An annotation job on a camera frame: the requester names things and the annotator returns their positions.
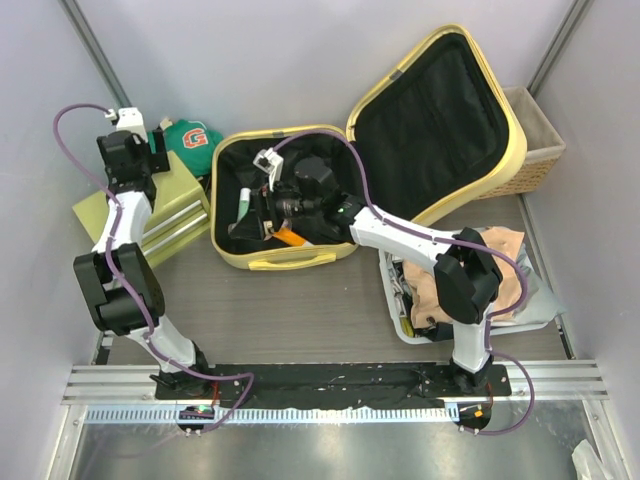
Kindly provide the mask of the yellow-green drawer box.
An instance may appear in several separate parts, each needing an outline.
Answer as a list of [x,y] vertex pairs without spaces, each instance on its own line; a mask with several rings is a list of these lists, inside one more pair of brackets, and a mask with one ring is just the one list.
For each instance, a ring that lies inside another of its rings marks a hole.
[[136,243],[151,267],[156,267],[209,230],[210,206],[206,194],[177,154],[167,154],[169,170],[156,173],[153,201],[142,191],[128,191],[110,198],[98,191],[73,206],[81,225],[105,251]]

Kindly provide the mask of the yellow-green shirt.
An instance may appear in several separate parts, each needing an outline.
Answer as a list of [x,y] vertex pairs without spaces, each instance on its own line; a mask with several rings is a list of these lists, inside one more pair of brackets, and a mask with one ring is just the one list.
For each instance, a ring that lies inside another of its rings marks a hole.
[[400,316],[399,322],[401,325],[402,332],[409,338],[413,338],[415,336],[415,332],[411,323],[411,320],[406,316]]

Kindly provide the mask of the beige sock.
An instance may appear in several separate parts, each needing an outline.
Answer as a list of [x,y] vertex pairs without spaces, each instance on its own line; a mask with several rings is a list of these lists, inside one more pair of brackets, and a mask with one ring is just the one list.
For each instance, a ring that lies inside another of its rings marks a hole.
[[[479,230],[487,247],[499,251],[515,261],[523,245],[525,233],[506,227],[494,226]],[[522,288],[514,269],[501,258],[495,258],[503,280],[494,309],[501,311],[512,306],[520,297]],[[435,327],[439,323],[451,324],[452,318],[439,306],[433,275],[405,260],[403,271],[412,294],[411,322],[415,329]]]

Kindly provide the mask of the yellow hard-shell suitcase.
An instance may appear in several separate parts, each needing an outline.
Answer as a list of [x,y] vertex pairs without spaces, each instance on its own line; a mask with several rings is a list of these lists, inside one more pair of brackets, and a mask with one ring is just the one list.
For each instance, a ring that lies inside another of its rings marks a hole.
[[313,246],[278,239],[234,240],[242,188],[255,188],[253,160],[274,148],[282,174],[308,156],[327,161],[340,186],[399,218],[429,226],[510,181],[527,140],[496,76],[471,34],[457,24],[430,33],[353,107],[344,127],[316,124],[246,131],[224,139],[212,159],[211,241],[238,269],[283,271],[342,259],[354,251],[296,232]]

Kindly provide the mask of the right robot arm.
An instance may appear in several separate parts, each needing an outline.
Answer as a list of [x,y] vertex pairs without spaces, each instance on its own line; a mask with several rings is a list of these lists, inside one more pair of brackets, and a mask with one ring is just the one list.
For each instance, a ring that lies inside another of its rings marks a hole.
[[278,177],[281,164],[264,153],[255,159],[257,185],[250,191],[250,207],[230,226],[230,236],[265,241],[286,224],[304,220],[325,240],[385,251],[430,272],[438,304],[453,323],[453,386],[465,395],[485,387],[493,362],[486,346],[488,316],[502,274],[480,234],[469,228],[438,233],[369,206],[342,190],[319,157],[299,161],[286,180]]

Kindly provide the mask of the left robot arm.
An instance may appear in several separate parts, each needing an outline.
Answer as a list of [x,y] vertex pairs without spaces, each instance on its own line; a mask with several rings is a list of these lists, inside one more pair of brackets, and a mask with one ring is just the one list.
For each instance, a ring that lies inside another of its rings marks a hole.
[[155,359],[159,372],[151,379],[158,387],[203,398],[213,385],[206,357],[168,319],[160,283],[141,249],[157,196],[152,175],[169,169],[167,155],[127,130],[100,136],[97,145],[108,179],[108,215],[92,251],[73,262],[91,319],[98,330],[137,343]]

